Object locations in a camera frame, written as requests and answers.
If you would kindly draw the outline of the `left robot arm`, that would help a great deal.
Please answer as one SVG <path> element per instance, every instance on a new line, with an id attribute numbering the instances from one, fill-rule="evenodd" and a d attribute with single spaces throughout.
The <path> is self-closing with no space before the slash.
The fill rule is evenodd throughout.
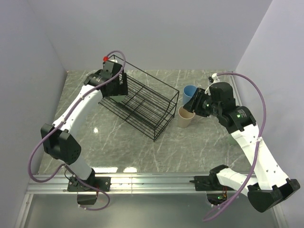
<path id="1" fill-rule="evenodd" d="M 65 164 L 79 178 L 79 186 L 90 191 L 95 187 L 95 172 L 81 156 L 81 146 L 75 137 L 88 113 L 106 97 L 128 93 L 126 73 L 116 60 L 107 60 L 103 68 L 90 74 L 79 94 L 66 111 L 52 124 L 41 128 L 45 153 Z"/>

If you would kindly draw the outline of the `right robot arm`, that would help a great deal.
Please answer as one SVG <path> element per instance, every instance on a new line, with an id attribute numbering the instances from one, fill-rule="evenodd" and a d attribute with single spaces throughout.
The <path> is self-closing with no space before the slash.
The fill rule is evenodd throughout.
<path id="1" fill-rule="evenodd" d="M 216 117 L 254 166 L 255 176 L 250 179 L 226 165 L 217 166 L 210 170 L 207 180 L 194 178 L 196 190 L 221 190 L 225 186 L 238 190 L 244 186 L 241 193 L 248 197 L 254 209 L 265 212 L 300 189 L 298 180 L 287 176 L 259 136 L 259 127 L 250 110 L 236 105 L 229 83 L 216 82 L 206 90 L 197 88 L 184 109 L 198 116 Z"/>

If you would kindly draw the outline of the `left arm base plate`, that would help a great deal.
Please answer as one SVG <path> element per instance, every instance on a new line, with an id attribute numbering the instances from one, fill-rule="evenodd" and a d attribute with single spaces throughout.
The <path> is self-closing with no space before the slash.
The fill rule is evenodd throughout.
<path id="1" fill-rule="evenodd" d="M 93 177 L 89 180 L 78 180 L 76 177 L 70 177 L 67 191 L 68 192 L 86 192 L 95 191 L 100 189 L 104 192 L 110 190 L 111 178 L 110 177 Z"/>

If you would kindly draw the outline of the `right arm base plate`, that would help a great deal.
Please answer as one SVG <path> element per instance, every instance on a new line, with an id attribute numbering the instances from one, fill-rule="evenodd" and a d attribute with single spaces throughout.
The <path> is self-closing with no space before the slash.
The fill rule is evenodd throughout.
<path id="1" fill-rule="evenodd" d="M 228 186 L 221 185 L 216 176 L 194 176 L 189 181 L 195 186 L 195 191 L 221 191 L 221 190 L 234 190 Z"/>

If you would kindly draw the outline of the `beige plastic tumbler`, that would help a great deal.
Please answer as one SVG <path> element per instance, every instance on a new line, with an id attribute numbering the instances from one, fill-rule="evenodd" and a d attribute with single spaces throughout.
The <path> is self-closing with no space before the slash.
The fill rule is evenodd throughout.
<path id="1" fill-rule="evenodd" d="M 188 112 L 181 106 L 178 109 L 178 126 L 180 128 L 187 128 L 194 118 L 195 113 Z"/>

